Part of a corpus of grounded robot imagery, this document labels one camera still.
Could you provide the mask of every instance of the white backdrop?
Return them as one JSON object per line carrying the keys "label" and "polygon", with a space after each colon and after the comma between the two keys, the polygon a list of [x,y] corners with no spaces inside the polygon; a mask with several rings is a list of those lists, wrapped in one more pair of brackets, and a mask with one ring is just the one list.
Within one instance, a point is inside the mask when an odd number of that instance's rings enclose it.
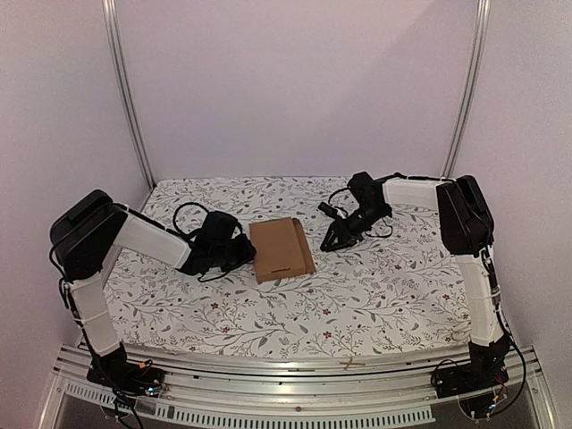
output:
{"label": "white backdrop", "polygon": [[156,175],[438,174],[477,3],[119,2]]}
{"label": "white backdrop", "polygon": [[101,4],[0,6],[0,427],[28,429],[79,330],[47,262],[52,222],[94,188],[139,206],[139,172]]}
{"label": "white backdrop", "polygon": [[572,427],[572,4],[492,2],[455,174],[472,173],[495,220],[503,306],[534,344],[561,427]]}

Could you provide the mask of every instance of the metal extrusion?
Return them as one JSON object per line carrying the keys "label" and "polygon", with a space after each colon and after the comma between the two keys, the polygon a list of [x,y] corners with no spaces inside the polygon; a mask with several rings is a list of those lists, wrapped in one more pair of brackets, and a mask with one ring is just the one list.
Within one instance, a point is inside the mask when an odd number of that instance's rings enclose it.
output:
{"label": "metal extrusion", "polygon": [[471,50],[471,59],[467,71],[467,79],[463,90],[463,97],[460,108],[458,110],[455,129],[451,138],[449,152],[442,169],[442,177],[450,177],[455,170],[458,153],[461,148],[465,128],[467,127],[468,116],[473,104],[475,96],[476,82],[483,58],[484,42],[486,40],[486,31],[489,25],[489,15],[491,10],[491,0],[479,0],[476,14],[475,36],[473,38],[473,48]]}
{"label": "metal extrusion", "polygon": [[[460,364],[468,360],[467,347],[441,349],[440,354],[427,350],[405,356],[354,357],[355,365],[349,366],[347,358],[272,361],[202,354],[173,356],[159,349],[133,346],[126,349],[131,361],[153,358],[154,365],[165,370],[169,390],[159,400],[151,400],[159,408],[173,407],[181,413],[212,418],[242,416],[253,422],[262,417],[281,421],[330,421],[345,416],[361,419],[431,407],[455,400],[437,398],[430,384],[435,366],[445,358]],[[528,348],[523,352],[529,379],[540,376],[534,351]],[[62,346],[54,374],[101,391],[102,386],[85,380],[90,361],[83,346]],[[523,368],[518,355],[510,352],[505,364],[509,384],[520,383]]]}
{"label": "metal extrusion", "polygon": [[115,77],[119,87],[119,94],[122,100],[125,117],[129,126],[131,141],[135,149],[135,155],[139,163],[139,169],[143,175],[143,179],[147,187],[152,190],[155,188],[156,180],[151,168],[151,163],[147,156],[147,150],[143,142],[143,135],[139,127],[139,120],[135,111],[133,97],[131,94],[127,69],[125,67],[125,58],[123,55],[121,36],[119,33],[119,22],[117,20],[117,11],[115,8],[115,0],[103,0],[105,28],[107,31],[107,40],[111,50],[111,57],[114,63]]}

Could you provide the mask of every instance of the white cover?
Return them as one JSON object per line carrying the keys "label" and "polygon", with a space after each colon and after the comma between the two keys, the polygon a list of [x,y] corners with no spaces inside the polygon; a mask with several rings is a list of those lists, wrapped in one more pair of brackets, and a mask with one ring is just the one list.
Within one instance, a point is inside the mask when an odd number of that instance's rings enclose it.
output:
{"label": "white cover", "polygon": [[84,280],[68,283],[71,297],[89,338],[89,343],[99,356],[119,348],[119,339],[112,326],[105,298],[101,293],[103,278],[96,273]]}
{"label": "white cover", "polygon": [[[125,249],[105,286],[114,326],[128,343],[170,351],[267,358],[406,352],[468,341],[460,270],[440,238],[437,213],[392,205],[393,235],[335,253],[319,250],[331,220],[316,208],[348,178],[214,178],[162,181],[143,213],[171,226],[197,201],[248,224],[293,216],[303,224],[317,273],[258,285],[252,265],[224,279],[194,277]],[[347,194],[334,204],[356,208]],[[204,214],[190,207],[189,229]],[[372,233],[384,233],[383,222]]]}

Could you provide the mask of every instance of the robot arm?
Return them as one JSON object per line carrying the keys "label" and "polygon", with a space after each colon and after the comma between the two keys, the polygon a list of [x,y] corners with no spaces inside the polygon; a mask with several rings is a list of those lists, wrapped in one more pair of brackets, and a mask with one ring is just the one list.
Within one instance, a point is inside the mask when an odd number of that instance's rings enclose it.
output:
{"label": "robot arm", "polygon": [[391,216],[393,205],[423,206],[439,214],[442,242],[455,257],[467,292],[471,362],[435,372],[438,396],[484,389],[497,384],[497,379],[505,383],[509,378],[503,359],[509,352],[509,337],[497,316],[501,295],[492,262],[494,222],[475,178],[442,181],[396,173],[373,180],[361,172],[350,179],[348,190],[359,203],[354,213],[344,216],[325,203],[318,207],[334,219],[322,250],[347,248],[363,240],[373,223]]}
{"label": "robot arm", "polygon": [[[240,234],[233,238],[236,229]],[[201,228],[183,236],[114,203],[101,190],[91,192],[60,217],[50,230],[50,240],[63,274],[64,300],[93,355],[88,379],[132,395],[152,394],[164,375],[156,368],[127,362],[103,293],[101,271],[112,246],[131,249],[189,275],[204,274],[214,266],[228,272],[251,261],[256,253],[238,220],[229,214],[208,212]]]}

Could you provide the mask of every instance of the floral tablecloth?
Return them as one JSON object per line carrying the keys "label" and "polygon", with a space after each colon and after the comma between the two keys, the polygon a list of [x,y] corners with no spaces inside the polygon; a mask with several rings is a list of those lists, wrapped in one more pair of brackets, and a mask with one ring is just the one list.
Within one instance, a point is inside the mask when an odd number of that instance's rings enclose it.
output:
{"label": "floral tablecloth", "polygon": [[[317,206],[348,178],[214,178],[161,181],[143,213],[171,226],[177,206],[196,201],[248,224],[297,217],[317,272],[257,284],[252,265],[199,283],[123,250],[105,286],[114,326],[128,343],[265,358],[375,355],[464,343],[469,312],[460,271],[442,245],[437,213],[394,206],[393,234],[324,253],[331,220]],[[356,208],[350,194],[334,200]],[[204,214],[182,210],[179,224]],[[372,234],[388,231],[383,222]]]}

